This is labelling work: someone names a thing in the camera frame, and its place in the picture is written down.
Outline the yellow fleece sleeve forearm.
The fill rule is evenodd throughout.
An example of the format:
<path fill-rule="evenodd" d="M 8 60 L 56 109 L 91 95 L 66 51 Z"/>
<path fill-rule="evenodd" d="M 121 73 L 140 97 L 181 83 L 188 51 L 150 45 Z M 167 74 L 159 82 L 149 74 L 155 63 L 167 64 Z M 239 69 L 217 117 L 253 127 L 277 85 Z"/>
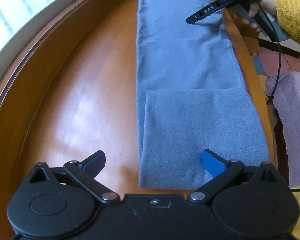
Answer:
<path fill-rule="evenodd" d="M 287 35 L 300 44 L 300 0 L 274 0 L 277 20 Z"/>

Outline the person's right hand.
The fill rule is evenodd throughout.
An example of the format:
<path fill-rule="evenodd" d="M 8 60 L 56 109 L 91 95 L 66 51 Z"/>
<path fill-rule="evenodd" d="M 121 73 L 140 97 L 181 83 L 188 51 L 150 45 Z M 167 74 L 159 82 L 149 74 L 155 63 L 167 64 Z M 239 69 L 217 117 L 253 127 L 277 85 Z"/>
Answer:
<path fill-rule="evenodd" d="M 248 17 L 255 17 L 261 9 L 265 10 L 266 12 L 270 13 L 275 18 L 277 18 L 277 9 L 274 0 L 260 0 L 258 4 L 251 4 Z M 255 30 L 257 33 L 261 32 L 261 29 L 259 28 L 258 24 L 251 23 L 247 18 L 242 18 L 238 14 L 234 14 L 234 18 L 237 20 L 241 20 L 245 25 L 249 25 L 250 28 Z"/>

